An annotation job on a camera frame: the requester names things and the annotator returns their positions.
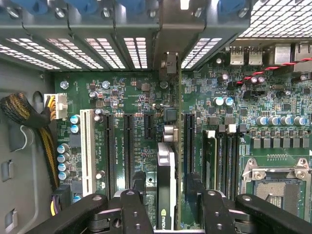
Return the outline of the black RAM stick with sticker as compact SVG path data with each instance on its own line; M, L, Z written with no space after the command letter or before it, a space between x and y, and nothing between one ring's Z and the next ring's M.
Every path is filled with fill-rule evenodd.
M215 130L203 131L203 184L206 189L216 188L216 152Z

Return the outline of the white expansion slot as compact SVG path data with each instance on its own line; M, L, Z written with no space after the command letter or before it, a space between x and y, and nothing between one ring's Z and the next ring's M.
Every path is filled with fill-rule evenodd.
M92 109L80 110L80 140L81 140L81 169L82 169L82 195L93 194L96 186L96 152L94 111Z

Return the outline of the CPU socket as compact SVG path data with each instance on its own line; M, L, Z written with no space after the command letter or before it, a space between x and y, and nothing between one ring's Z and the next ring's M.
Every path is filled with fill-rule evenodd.
M239 193L257 196L309 222L312 168L304 157L282 166L260 165L251 157L242 171Z

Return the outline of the black RAM slot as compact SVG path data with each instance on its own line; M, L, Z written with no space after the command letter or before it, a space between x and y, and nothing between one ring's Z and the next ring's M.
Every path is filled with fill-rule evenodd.
M240 145L240 138L244 137L244 133L241 132L240 130L240 126L237 127L236 129L236 134L234 137L234 146L235 146L235 161L234 161L234 165L235 165L235 170L234 170L234 195L238 195L239 192L239 145Z
M233 197L234 188L234 137L236 134L236 125L229 124L227 133L227 197Z
M225 125L219 125L217 130L217 189L225 193L225 156L224 156Z

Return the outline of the short black expansion slot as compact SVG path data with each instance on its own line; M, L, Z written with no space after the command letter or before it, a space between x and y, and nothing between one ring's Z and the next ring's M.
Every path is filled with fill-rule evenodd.
M145 140L154 139L154 115L144 114L144 138Z

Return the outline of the green motherboard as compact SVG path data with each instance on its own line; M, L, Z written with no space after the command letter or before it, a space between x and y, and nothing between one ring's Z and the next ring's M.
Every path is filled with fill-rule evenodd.
M225 125L225 198L232 203L240 195L227 197L227 133L229 124L244 133L239 145L239 188L247 159L264 166L292 165L304 157L312 168L312 76L294 73L290 66L257 75L255 66L227 65L220 53L199 72L182 73L182 164L179 230L199 230L187 201L184 173L184 115L195 115L194 171L203 184L203 131ZM162 109L169 92L159 85L156 72L71 72L55 76L56 92L68 104L67 116L57 121L57 168L60 188L53 193L51 208L57 212L83 198L80 140L80 110L94 111L96 193L107 196L103 115L114 116L114 197L125 190L124 120L134 116L135 172L146 174L144 205L151 225L157 221L157 146L161 142ZM154 115L154 139L144 138L144 114ZM217 152L216 188L217 189Z

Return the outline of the silver USB port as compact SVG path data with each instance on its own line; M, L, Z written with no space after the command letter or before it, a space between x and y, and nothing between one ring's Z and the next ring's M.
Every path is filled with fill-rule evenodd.
M263 64L263 49L262 47L249 48L249 62L250 66L261 66Z
M230 65L244 65L243 47L230 47Z

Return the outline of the blue slot clip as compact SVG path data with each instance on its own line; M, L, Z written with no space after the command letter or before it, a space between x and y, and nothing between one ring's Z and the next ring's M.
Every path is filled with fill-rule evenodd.
M46 14L48 12L47 0L15 0L15 3L33 15Z
M78 9L80 14L93 14L98 9L97 0L75 0L72 5Z
M246 4L246 0L219 0L218 13L231 14L241 10Z
M141 14L145 11L158 9L158 0L115 0L118 4L134 14Z

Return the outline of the perforated metal slot cover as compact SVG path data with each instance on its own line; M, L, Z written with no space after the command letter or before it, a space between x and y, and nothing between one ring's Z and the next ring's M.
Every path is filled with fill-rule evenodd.
M51 47L55 48L61 53L61 57L66 59L65 63L69 71L87 71L88 68L82 63L83 58L81 57L82 50L80 50L72 41L69 39L45 39Z
M0 39L0 57L3 59L9 59L20 65L36 67L39 70L61 70L61 67L59 67L55 62L50 61L5 39Z
M147 69L147 43L146 38L124 38L123 39L135 69Z
M123 62L116 54L106 38L86 38L85 41L107 62L113 69L125 69Z
M222 38L200 38L181 64L182 69L193 68L205 55L222 40Z

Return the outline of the black and silver PC case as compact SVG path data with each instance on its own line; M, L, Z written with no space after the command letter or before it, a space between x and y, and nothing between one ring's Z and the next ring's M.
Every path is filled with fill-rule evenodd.
M97 0L93 14L80 14L75 0L47 0L46 14L30 14L15 0L0 0L0 39L5 39L50 61L60 71L39 70L0 57L0 234L26 234L29 230L73 205L55 212L52 195L60 188L57 168L57 121L67 116L68 104L56 92L55 76L71 72L156 72L153 66L158 9L134 14L115 0ZM257 75L290 66L294 73L312 76L312 0L246 0L231 14L218 13L219 0L208 0L205 28L200 38L222 38L193 68L199 72L230 47L244 48L244 65L250 66L249 48L262 47L263 64ZM135 69L124 38L144 37L147 69ZM66 59L45 39L69 39L82 50L87 71L69 71ZM125 69L113 69L85 41L106 38ZM236 234L264 234L265 227L232 203L224 203L234 220ZM199 230L158 230L154 234L205 234Z

